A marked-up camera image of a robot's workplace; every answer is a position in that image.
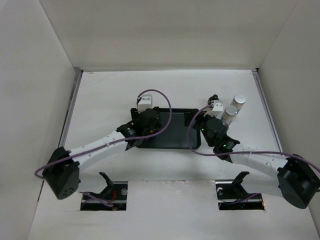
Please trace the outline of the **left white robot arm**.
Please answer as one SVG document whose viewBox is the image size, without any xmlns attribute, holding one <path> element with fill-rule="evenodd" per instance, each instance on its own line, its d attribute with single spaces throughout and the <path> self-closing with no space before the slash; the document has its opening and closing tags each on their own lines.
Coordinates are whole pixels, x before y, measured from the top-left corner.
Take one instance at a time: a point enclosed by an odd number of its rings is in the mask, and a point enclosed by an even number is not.
<svg viewBox="0 0 320 240">
<path fill-rule="evenodd" d="M 160 112 L 148 108 L 99 140 L 70 150 L 57 148 L 43 167 L 42 177 L 58 200 L 66 199 L 84 186 L 80 175 L 86 168 L 139 146 L 161 127 Z"/>
</svg>

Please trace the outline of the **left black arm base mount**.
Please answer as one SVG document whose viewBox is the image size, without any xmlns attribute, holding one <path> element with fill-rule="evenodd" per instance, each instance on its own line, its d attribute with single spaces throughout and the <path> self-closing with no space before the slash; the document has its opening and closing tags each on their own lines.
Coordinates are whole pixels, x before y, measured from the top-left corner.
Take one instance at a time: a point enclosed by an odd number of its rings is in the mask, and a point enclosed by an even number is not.
<svg viewBox="0 0 320 240">
<path fill-rule="evenodd" d="M 81 211 L 125 211 L 127 209 L 128 182 L 112 181 L 104 172 L 99 172 L 105 187 L 98 193 L 85 191 L 82 194 Z"/>
</svg>

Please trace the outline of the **black top grinder bottle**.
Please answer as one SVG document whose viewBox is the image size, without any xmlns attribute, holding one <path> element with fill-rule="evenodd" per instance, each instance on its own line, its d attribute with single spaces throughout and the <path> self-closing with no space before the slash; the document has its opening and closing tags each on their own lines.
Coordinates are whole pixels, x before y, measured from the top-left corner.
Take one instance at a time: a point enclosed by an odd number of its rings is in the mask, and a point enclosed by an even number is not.
<svg viewBox="0 0 320 240">
<path fill-rule="evenodd" d="M 212 95 L 211 97 L 208 98 L 207 100 L 207 104 L 208 105 L 213 105 L 215 103 L 215 101 L 218 101 L 219 97 L 217 94 Z"/>
</svg>

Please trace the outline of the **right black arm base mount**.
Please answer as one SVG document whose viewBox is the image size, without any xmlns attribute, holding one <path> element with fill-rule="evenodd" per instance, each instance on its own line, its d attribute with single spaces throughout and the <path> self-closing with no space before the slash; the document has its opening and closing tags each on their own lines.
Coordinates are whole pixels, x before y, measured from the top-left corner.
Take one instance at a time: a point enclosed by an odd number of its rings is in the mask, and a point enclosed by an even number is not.
<svg viewBox="0 0 320 240">
<path fill-rule="evenodd" d="M 248 193 L 242 186 L 248 171 L 240 172 L 234 179 L 215 182 L 220 211 L 265 210 L 261 193 Z"/>
</svg>

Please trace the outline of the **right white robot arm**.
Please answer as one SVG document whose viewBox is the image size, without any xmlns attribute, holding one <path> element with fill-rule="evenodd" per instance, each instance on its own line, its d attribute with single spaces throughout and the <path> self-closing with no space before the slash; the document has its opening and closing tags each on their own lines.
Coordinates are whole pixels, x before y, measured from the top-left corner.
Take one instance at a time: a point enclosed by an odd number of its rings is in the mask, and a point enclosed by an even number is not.
<svg viewBox="0 0 320 240">
<path fill-rule="evenodd" d="M 305 209 L 320 191 L 319 167 L 303 157 L 276 151 L 257 151 L 227 135 L 228 125 L 210 116 L 204 110 L 193 109 L 184 113 L 184 125 L 190 131 L 200 131 L 209 147 L 211 157 L 230 164 L 247 166 L 265 177 L 240 173 L 234 180 L 232 192 L 238 198 L 248 194 L 283 197 L 292 206 Z"/>
</svg>

